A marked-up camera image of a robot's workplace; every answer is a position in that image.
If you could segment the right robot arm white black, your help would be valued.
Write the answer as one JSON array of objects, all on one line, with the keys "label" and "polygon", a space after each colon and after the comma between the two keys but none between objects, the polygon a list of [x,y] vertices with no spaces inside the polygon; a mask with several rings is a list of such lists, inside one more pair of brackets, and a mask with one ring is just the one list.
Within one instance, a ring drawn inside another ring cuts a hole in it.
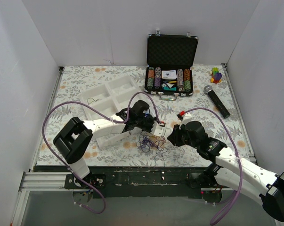
[{"label": "right robot arm white black", "polygon": [[209,137],[198,121],[175,125],[168,140],[174,146],[188,145],[212,162],[205,184],[230,187],[261,204],[272,218],[284,222],[284,172],[276,174],[244,158],[236,157],[227,145]]}]

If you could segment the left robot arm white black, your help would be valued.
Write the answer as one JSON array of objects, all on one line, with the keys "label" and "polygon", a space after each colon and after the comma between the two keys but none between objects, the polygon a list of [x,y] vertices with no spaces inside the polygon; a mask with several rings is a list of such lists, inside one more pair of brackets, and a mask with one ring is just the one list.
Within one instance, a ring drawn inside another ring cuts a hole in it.
[{"label": "left robot arm white black", "polygon": [[163,135],[163,127],[157,122],[156,117],[147,113],[148,109],[149,105],[139,100],[133,107],[122,109],[107,120],[82,121],[78,117],[73,117],[63,127],[53,143],[75,173],[75,183],[80,188],[87,188],[91,184],[90,170],[83,156],[93,138],[122,134],[135,128],[155,136]]}]

